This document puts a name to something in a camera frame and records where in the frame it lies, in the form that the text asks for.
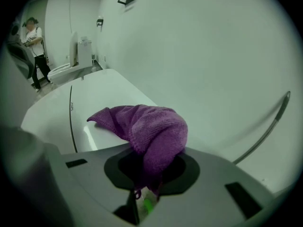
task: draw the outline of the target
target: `woman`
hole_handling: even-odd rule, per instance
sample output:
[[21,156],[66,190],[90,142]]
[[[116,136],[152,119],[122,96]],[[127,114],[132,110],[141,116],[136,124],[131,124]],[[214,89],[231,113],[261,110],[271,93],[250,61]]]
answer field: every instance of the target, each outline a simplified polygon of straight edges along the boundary
[[44,78],[48,82],[50,82],[50,80],[47,78],[47,74],[51,71],[46,63],[44,55],[44,49],[42,45],[42,29],[36,26],[37,23],[38,21],[33,17],[30,17],[27,20],[26,26],[28,33],[25,42],[25,46],[29,47],[35,58],[35,68],[32,78],[36,87],[36,92],[41,89],[39,80],[37,78],[37,66],[40,68]]

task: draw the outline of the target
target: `purple towel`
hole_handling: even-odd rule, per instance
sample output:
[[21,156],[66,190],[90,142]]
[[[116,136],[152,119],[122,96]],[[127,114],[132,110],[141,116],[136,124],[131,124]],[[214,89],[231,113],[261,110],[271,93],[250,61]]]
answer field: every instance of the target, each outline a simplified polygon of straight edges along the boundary
[[104,108],[89,117],[130,142],[143,156],[144,172],[159,176],[187,141],[187,124],[174,110],[146,105]]

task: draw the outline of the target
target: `green object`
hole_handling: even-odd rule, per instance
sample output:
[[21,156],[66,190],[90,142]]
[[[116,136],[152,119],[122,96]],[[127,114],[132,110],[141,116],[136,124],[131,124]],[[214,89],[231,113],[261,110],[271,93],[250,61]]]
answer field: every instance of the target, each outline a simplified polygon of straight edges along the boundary
[[148,214],[150,214],[153,211],[152,202],[149,199],[144,199],[144,205],[147,209]]

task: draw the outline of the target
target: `toilet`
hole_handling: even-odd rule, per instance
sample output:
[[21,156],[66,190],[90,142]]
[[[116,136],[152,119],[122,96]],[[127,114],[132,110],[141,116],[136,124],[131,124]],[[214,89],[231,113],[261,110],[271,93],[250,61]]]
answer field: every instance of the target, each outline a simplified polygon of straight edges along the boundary
[[70,62],[51,70],[47,77],[58,86],[75,80],[90,73],[92,67],[91,41],[81,37],[78,42],[77,32],[73,32],[70,39]]

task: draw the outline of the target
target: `white wall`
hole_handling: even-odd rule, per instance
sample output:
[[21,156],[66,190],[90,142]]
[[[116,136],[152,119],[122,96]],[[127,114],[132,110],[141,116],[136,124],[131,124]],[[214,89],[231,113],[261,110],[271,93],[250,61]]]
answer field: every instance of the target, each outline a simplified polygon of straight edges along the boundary
[[22,27],[23,23],[25,23],[28,19],[27,17],[27,12],[28,12],[28,4],[26,4],[23,9],[22,9],[22,16],[21,16],[21,21],[20,21],[20,28],[19,28],[19,34],[20,34],[20,38],[26,38],[26,28]]
[[101,0],[99,14],[101,65],[183,116],[188,147],[235,160],[291,90],[277,127],[239,166],[273,192],[293,182],[302,159],[302,44],[274,0]]
[[45,40],[45,11],[48,0],[35,0],[28,5],[27,19],[34,17],[38,20],[38,26],[42,29],[42,36]]
[[78,32],[78,38],[87,36],[96,51],[96,20],[100,0],[48,0],[45,18],[45,36],[48,53],[52,55],[55,67],[66,62],[69,55],[71,28]]

